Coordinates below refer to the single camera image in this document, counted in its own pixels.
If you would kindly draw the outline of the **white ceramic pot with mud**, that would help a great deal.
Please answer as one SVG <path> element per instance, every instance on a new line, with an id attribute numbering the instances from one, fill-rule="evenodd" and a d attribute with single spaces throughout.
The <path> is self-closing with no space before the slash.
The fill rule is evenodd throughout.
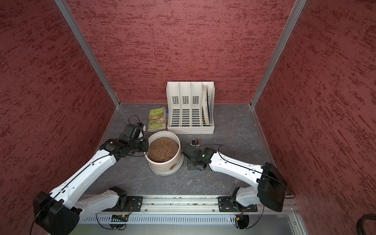
<path id="1" fill-rule="evenodd" d="M 171 175 L 183 164 L 179 138 L 172 132 L 160 131 L 148 138 L 146 159 L 152 171 L 158 175 Z"/>

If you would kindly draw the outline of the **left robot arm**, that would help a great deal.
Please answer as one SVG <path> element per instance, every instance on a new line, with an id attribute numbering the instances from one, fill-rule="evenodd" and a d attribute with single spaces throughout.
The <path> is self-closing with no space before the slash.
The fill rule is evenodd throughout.
<path id="1" fill-rule="evenodd" d="M 108 139 L 75 174 L 51 192 L 40 192 L 33 200 L 34 220 L 51 235 L 68 235 L 87 217 L 106 209 L 132 209 L 125 190 L 111 187 L 106 192 L 80 200 L 84 192 L 108 168 L 126 157 L 143 157 L 148 151 L 143 123 L 126 125 L 117 139 Z"/>

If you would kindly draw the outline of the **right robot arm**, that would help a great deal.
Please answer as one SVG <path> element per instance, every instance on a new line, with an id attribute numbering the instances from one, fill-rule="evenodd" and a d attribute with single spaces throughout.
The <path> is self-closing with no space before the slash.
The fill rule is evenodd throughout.
<path id="1" fill-rule="evenodd" d="M 184 147 L 182 154 L 194 163 L 197 170 L 210 168 L 211 171 L 224 173 L 249 185 L 233 191 L 230 202 L 235 210 L 253 204 L 263 204 L 275 212 L 283 210 L 287 181 L 272 163 L 249 164 L 230 158 L 213 148 L 200 150 L 191 144 Z"/>

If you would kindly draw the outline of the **green paperback book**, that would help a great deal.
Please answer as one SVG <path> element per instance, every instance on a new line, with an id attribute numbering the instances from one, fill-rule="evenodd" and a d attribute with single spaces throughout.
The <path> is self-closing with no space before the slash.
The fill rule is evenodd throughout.
<path id="1" fill-rule="evenodd" d="M 158 132 L 166 129 L 166 108 L 156 108 L 149 111 L 148 126 L 149 132 Z"/>

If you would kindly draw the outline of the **blue book under green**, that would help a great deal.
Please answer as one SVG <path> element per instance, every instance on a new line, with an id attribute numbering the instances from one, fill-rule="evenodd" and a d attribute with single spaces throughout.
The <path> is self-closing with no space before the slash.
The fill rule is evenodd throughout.
<path id="1" fill-rule="evenodd" d="M 165 110 L 165 125 L 166 125 L 166 128 L 168 127 L 168 119 L 169 119 L 169 110 L 166 109 Z"/>

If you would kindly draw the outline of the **white file organizer rack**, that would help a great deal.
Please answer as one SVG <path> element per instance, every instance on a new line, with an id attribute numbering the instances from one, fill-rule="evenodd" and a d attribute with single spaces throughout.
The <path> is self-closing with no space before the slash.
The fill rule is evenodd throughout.
<path id="1" fill-rule="evenodd" d="M 211 125 L 205 125 L 202 108 L 202 86 L 208 86 Z M 214 97 L 213 81 L 168 82 L 166 86 L 169 110 L 168 131 L 175 134 L 213 134 Z"/>

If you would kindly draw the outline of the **books in organizer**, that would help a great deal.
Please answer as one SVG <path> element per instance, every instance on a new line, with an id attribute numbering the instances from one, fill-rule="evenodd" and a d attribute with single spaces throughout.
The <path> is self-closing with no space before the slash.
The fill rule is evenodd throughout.
<path id="1" fill-rule="evenodd" d="M 208 86 L 202 86 L 202 108 L 204 114 L 205 125 L 211 125 L 211 118 L 210 118 L 210 98 L 208 94 Z"/>

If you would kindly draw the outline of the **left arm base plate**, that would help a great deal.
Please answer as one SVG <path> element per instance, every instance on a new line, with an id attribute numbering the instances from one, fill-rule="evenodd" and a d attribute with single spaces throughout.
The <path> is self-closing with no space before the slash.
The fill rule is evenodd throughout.
<path id="1" fill-rule="evenodd" d="M 142 196 L 127 196 L 120 198 L 114 207 L 103 212 L 140 212 L 143 204 Z"/>

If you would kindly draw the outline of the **aluminium mounting rail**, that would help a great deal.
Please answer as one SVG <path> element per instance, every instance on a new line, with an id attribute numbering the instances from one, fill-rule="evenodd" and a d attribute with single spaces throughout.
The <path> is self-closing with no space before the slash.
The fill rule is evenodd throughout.
<path id="1" fill-rule="evenodd" d="M 218 195 L 144 195 L 140 212 L 103 212 L 131 214 L 238 214 L 220 212 Z"/>

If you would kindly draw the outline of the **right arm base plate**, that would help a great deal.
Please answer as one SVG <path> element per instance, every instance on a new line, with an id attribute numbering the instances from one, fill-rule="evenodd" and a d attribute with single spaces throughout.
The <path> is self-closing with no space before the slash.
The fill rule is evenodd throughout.
<path id="1" fill-rule="evenodd" d="M 249 205 L 244 207 L 242 205 L 235 205 L 230 201 L 229 196 L 219 196 L 218 200 L 218 208 L 220 212 L 257 212 L 256 205 Z"/>

